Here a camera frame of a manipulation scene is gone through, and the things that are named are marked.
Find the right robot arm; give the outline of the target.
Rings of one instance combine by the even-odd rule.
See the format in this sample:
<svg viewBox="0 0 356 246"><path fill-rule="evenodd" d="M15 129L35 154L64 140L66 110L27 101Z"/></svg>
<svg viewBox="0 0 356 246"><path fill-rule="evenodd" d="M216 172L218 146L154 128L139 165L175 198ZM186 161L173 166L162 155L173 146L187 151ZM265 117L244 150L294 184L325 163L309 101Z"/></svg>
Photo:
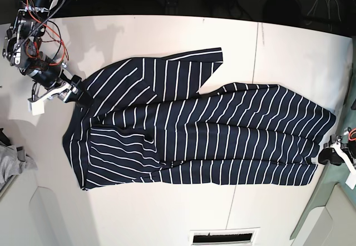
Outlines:
<svg viewBox="0 0 356 246"><path fill-rule="evenodd" d="M35 110L44 101L57 96L64 103L74 102L77 106L89 107L93 98L85 90L82 79L74 75L66 76L65 59L67 48L59 29L53 31L54 42L59 44L60 59L40 50L42 37L50 30L53 16L62 8L66 0L20 0L14 24L10 25L4 37L3 58L19 72L30 77L34 84L29 98L29 107Z"/></svg>

